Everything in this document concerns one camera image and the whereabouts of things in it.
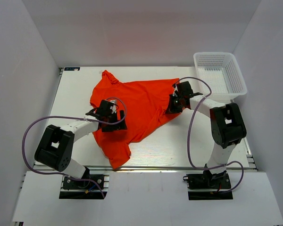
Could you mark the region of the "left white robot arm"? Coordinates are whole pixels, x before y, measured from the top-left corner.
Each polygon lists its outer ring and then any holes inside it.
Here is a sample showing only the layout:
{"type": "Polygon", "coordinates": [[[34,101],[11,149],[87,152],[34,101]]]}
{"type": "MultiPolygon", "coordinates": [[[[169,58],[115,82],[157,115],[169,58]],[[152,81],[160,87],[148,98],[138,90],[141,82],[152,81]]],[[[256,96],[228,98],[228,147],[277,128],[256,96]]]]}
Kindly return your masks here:
{"type": "Polygon", "coordinates": [[[82,118],[64,126],[49,125],[36,149],[34,159],[59,173],[74,178],[75,184],[85,188],[90,183],[89,170],[72,159],[76,141],[96,131],[112,132],[126,130],[126,109],[118,110],[116,97],[101,100],[100,105],[91,109],[82,118]]]}

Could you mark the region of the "orange t shirt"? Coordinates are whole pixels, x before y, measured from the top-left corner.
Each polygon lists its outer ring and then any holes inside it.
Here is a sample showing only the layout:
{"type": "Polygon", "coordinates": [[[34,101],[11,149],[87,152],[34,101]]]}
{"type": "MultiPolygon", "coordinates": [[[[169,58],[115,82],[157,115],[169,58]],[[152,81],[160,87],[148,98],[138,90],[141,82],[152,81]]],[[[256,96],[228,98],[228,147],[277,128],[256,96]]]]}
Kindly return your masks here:
{"type": "Polygon", "coordinates": [[[125,164],[131,156],[130,143],[142,141],[177,114],[167,114],[169,95],[178,80],[120,82],[112,73],[104,70],[100,82],[90,97],[90,104],[98,106],[103,99],[117,97],[122,100],[121,110],[126,110],[126,130],[93,133],[98,146],[108,158],[113,169],[125,164]]]}

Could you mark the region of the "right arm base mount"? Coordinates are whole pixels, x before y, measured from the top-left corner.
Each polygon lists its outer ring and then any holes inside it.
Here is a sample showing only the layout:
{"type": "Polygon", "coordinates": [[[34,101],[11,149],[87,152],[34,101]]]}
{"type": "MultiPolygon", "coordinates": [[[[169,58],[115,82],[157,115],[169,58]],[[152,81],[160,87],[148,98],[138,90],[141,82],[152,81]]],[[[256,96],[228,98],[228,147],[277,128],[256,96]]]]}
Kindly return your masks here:
{"type": "Polygon", "coordinates": [[[212,174],[205,170],[200,174],[183,176],[187,183],[189,201],[232,200],[232,186],[226,170],[219,174],[212,174]]]}

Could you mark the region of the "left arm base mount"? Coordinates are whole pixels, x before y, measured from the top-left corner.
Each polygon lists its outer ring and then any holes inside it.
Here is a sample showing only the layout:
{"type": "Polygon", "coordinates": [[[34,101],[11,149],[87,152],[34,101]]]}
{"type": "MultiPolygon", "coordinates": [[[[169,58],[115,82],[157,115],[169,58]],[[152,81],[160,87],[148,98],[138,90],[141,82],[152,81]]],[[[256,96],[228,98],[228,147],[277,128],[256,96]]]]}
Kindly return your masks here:
{"type": "Polygon", "coordinates": [[[104,200],[108,193],[109,174],[91,174],[90,179],[95,181],[100,189],[90,181],[75,181],[63,177],[59,199],[65,200],[104,200]]]}

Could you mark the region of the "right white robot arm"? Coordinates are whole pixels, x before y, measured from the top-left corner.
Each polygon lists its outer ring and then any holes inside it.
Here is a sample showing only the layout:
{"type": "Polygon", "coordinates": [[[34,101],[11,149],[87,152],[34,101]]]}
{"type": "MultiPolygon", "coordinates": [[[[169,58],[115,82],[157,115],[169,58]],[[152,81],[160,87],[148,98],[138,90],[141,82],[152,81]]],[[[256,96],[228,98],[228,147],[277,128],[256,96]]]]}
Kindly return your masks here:
{"type": "Polygon", "coordinates": [[[203,176],[204,184],[210,188],[216,187],[221,181],[220,175],[226,172],[233,149],[247,134],[239,106],[236,103],[225,104],[210,99],[211,89],[207,95],[194,92],[188,81],[177,81],[173,88],[175,90],[169,95],[166,113],[181,113],[186,108],[193,110],[187,135],[188,159],[192,167],[207,172],[203,176]],[[197,112],[209,117],[211,135],[215,142],[210,159],[203,168],[193,164],[190,153],[191,128],[197,112]]]}

